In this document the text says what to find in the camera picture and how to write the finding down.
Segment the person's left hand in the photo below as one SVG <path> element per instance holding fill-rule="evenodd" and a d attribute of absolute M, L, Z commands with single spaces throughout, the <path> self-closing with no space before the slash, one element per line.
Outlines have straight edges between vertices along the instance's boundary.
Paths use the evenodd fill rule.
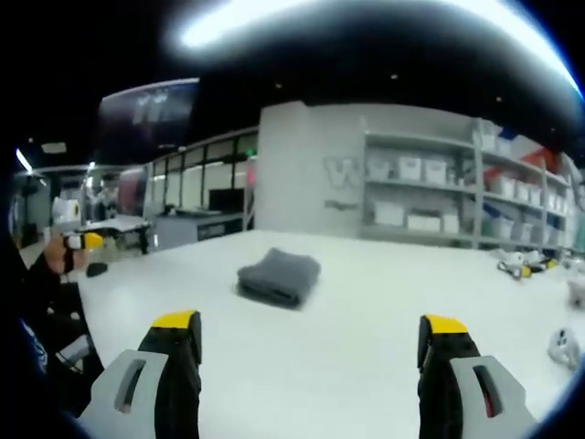
<path fill-rule="evenodd" d="M 50 239 L 44 250 L 48 267 L 57 274 L 68 274 L 85 267 L 88 254 L 85 250 L 72 250 L 65 245 L 65 239 L 56 235 Z"/>

